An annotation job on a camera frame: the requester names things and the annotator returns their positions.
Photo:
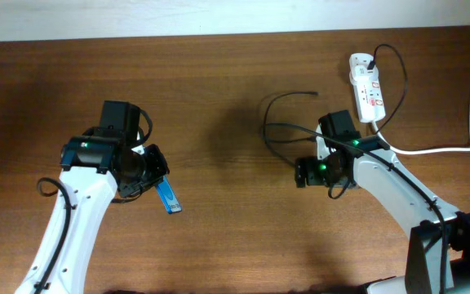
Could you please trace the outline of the blue Galaxy smartphone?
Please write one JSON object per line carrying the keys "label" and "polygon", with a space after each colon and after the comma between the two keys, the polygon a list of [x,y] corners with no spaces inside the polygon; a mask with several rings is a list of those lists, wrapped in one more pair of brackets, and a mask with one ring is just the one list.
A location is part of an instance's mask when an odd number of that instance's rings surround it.
{"label": "blue Galaxy smartphone", "polygon": [[162,178],[162,181],[155,186],[155,188],[168,214],[182,212],[182,206],[165,176]]}

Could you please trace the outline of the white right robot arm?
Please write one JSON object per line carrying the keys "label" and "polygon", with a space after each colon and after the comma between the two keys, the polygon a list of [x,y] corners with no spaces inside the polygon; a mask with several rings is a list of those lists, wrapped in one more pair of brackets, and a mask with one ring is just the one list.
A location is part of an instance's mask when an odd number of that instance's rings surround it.
{"label": "white right robot arm", "polygon": [[470,212],[435,195],[378,136],[361,136],[347,110],[329,113],[312,131],[317,155],[298,158],[298,187],[362,188],[409,239],[406,272],[364,285],[365,293],[470,294]]}

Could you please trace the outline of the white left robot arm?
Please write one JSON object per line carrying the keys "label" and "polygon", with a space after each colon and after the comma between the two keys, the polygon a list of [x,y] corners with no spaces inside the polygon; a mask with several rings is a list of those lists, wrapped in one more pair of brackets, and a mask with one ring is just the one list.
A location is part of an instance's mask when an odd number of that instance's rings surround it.
{"label": "white left robot arm", "polygon": [[[155,189],[167,213],[181,212],[164,155],[146,143],[152,132],[140,127],[141,119],[153,126],[140,107],[106,100],[98,126],[63,146],[59,178],[38,180],[38,192],[55,198],[55,206],[18,293],[83,292],[100,224],[113,203],[131,203]],[[45,183],[55,190],[43,190]]]}

